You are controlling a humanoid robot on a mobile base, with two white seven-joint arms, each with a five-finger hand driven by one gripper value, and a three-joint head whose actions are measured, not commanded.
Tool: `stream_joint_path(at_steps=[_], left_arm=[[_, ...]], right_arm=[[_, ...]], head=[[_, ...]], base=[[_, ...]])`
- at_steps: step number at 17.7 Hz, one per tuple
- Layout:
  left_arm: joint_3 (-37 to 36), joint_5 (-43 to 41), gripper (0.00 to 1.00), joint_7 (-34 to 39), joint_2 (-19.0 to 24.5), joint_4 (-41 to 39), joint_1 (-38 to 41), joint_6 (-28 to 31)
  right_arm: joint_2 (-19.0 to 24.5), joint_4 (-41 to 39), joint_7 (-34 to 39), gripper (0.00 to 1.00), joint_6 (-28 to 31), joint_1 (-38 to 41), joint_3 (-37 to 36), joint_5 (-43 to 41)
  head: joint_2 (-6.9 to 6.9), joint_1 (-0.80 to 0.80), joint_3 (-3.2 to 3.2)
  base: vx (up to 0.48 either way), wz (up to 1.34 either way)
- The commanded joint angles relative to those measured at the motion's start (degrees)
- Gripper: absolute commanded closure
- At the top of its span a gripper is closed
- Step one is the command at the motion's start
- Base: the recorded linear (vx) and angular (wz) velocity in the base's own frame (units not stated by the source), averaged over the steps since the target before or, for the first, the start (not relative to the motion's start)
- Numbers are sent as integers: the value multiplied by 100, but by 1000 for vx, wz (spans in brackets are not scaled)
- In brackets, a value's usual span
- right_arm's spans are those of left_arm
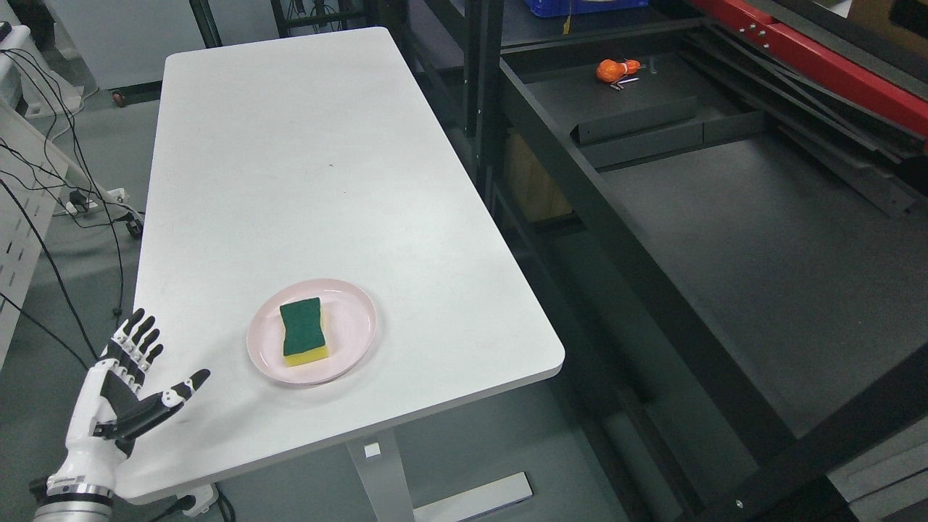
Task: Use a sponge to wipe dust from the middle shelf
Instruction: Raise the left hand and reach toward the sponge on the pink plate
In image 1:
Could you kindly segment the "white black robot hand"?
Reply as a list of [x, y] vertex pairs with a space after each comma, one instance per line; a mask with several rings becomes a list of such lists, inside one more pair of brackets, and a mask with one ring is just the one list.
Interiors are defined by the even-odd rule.
[[46, 495], [112, 495], [117, 470], [135, 442], [182, 409], [211, 376], [200, 369], [169, 389], [140, 391], [165, 347], [156, 318], [139, 308], [114, 331], [87, 370], [67, 426], [63, 464], [46, 480]]

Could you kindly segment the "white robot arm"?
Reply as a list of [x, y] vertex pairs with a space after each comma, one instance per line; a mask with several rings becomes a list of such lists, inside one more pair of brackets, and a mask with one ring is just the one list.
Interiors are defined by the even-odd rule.
[[38, 503], [33, 521], [109, 521], [111, 489], [93, 484], [72, 484], [52, 490]]

